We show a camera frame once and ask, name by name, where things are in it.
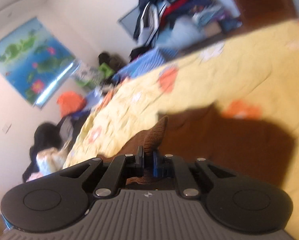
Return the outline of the brown knit sweater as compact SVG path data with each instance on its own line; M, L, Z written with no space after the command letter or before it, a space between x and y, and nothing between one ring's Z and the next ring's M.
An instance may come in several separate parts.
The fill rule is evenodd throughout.
M160 179L152 176L153 152L173 154L192 163L202 157L254 179L281 186L292 158L295 138L280 126L265 120L225 118L214 105L175 114L159 113L157 122L139 131L114 152L115 156L145 154L145 171L129 184L146 185Z

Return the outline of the dark clothes at bedside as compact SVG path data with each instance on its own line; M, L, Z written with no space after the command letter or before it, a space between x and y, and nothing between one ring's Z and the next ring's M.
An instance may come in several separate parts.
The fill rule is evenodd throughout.
M34 133L34 144L30 147L30 164L22 174L25 183L35 173L39 172L37 155L46 150L60 151L65 145L68 150L73 145L84 125L90 111L76 112L62 117L58 124L44 122L38 126Z

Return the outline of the pile of clothes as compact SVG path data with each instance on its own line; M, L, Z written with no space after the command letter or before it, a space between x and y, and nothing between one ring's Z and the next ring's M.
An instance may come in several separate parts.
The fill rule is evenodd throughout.
M133 40L140 47L153 48L164 29L174 29L177 20L187 18L201 31L216 22L224 33L242 26L221 0L139 0Z

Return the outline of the orange garment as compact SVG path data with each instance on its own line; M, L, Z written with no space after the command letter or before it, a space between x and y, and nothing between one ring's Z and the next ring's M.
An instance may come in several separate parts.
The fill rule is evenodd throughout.
M67 91L58 97L57 105L59 106L60 116L63 118L82 110L86 106L86 100L76 92Z

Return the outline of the green plastic stool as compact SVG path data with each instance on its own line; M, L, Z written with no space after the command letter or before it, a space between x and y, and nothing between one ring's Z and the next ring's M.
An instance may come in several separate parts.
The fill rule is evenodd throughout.
M105 78L109 78L115 74L115 71L106 63L100 64L98 70L103 73Z

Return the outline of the floral pillow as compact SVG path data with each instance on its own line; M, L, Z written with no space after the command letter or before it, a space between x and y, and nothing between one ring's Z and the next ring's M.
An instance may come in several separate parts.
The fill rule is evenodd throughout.
M104 80L104 73L97 67L93 67L84 62L80 62L72 73L72 78L85 90L93 90L100 86Z

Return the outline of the black bag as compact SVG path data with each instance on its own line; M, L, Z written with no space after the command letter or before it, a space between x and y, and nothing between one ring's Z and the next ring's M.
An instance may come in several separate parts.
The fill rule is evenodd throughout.
M127 65L126 61L118 54L109 54L107 52L100 53L98 56L99 65L105 63L107 64L112 70L118 72L120 69Z

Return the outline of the blue quilted blanket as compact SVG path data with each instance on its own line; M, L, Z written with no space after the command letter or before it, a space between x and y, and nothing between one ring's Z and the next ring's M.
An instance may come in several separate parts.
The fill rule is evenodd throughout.
M178 51L172 48L154 48L132 61L112 77L112 81L121 82L126 77L135 79L178 57Z

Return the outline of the yellow floral bed quilt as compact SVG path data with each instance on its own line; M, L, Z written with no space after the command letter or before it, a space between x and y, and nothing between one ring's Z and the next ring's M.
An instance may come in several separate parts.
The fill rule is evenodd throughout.
M288 232L299 239L299 19L215 43L119 85L109 103L83 125L64 167L112 157L159 111L216 104L233 118L276 121L296 136L283 179L294 211Z

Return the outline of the grey framed panel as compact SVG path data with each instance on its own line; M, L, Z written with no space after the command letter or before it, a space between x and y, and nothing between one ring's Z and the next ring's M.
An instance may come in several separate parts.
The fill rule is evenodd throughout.
M128 13L123 15L121 18L117 20L118 24L124 29L124 31L128 34L130 38L133 39L134 31L136 28L137 19L139 17L139 7L136 6Z

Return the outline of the brown wooden door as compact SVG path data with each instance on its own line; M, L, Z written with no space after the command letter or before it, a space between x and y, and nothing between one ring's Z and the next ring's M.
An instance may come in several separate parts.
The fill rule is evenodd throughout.
M297 17L292 0L234 0L247 31Z

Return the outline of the white wall switch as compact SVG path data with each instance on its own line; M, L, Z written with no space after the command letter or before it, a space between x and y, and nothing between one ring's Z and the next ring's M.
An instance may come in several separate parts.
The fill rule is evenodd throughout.
M11 122L7 122L7 123L5 123L5 124L3 125L3 127L2 127L2 132L3 132L4 134L7 134L8 131L9 131L9 129L11 128L11 126L12 126L12 123L11 123Z

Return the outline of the lotus flower wall poster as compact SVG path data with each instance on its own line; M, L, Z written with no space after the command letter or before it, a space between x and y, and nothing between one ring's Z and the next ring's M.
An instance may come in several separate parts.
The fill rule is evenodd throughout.
M0 73L32 106L43 108L79 61L32 18L0 40Z

